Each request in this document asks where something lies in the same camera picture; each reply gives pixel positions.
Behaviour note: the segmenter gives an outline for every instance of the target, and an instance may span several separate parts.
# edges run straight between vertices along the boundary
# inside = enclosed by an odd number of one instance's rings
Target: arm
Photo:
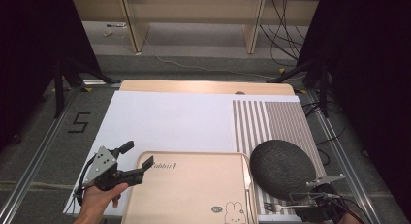
[[[92,186],[85,190],[79,217],[74,224],[97,224],[103,217],[104,210],[110,201],[117,208],[120,194],[128,188],[127,183],[121,183],[110,191],[101,191]]]
[[[345,213],[338,224],[361,224],[361,222],[354,218],[350,213]]]

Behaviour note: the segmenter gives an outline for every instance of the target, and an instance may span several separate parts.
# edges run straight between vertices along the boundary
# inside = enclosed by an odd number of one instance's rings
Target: white paper
[[[299,102],[297,96],[116,91],[87,161],[100,146],[115,149],[128,141],[135,146],[118,157],[121,171],[134,169],[146,151],[235,152],[233,100]],[[122,216],[128,193],[105,216]],[[72,208],[69,214],[79,213],[78,205]]]

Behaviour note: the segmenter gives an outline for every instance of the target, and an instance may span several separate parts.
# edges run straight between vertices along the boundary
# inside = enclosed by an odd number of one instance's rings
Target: beige tray
[[[254,185],[246,193],[242,153],[145,152],[154,165],[132,187],[123,224],[255,224]]]

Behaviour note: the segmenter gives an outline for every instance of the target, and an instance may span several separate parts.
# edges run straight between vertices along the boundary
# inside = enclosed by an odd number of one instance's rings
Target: robotic arm
[[[313,186],[308,195],[315,205],[308,208],[296,209],[296,215],[300,217],[303,222],[317,223],[332,220],[332,223],[338,223],[344,214],[349,213],[357,219],[359,223],[365,223],[354,212],[348,209],[344,198],[340,196],[337,190],[330,184],[330,182],[342,178],[345,178],[343,174],[340,176],[320,177],[311,182],[307,182],[307,186]]]
[[[117,184],[126,182],[129,186],[134,186],[142,183],[145,171],[153,164],[154,158],[151,156],[139,169],[122,172],[117,169],[117,158],[119,154],[124,154],[134,147],[134,142],[129,141],[120,148],[108,150],[103,146],[99,151],[86,163],[79,180],[79,186],[76,188],[74,196],[78,203],[82,205],[82,196],[84,189],[90,186],[96,186],[102,191],[109,191]]]

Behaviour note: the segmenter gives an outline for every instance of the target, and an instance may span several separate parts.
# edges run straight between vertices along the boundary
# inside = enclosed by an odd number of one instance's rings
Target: round gray object
[[[250,157],[251,174],[260,188],[277,199],[290,201],[290,193],[307,193],[306,183],[316,179],[314,165],[298,146],[282,140],[263,142]],[[294,196],[294,200],[304,198]]]

